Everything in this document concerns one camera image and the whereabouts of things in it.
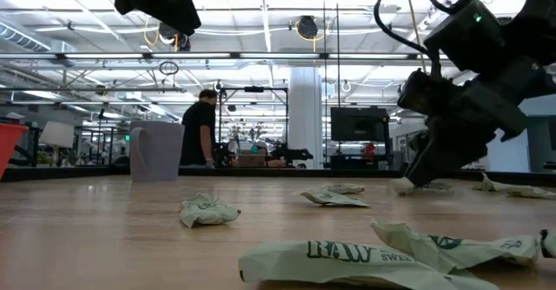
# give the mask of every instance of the computer monitor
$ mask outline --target computer monitor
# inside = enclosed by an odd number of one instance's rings
[[[336,142],[385,142],[388,113],[378,108],[331,108],[332,140]]]

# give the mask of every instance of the table surface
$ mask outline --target table surface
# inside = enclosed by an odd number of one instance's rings
[[[294,191],[336,182],[364,185],[372,208],[323,208]],[[406,222],[437,235],[494,240],[555,227],[554,201],[473,191],[398,197],[381,179],[184,176],[132,185],[128,176],[0,184],[0,289],[346,289],[242,283],[237,259],[261,241],[381,244],[369,221]],[[242,210],[227,225],[190,229],[180,202],[197,192]],[[508,290],[556,288],[556,260],[473,272]]]

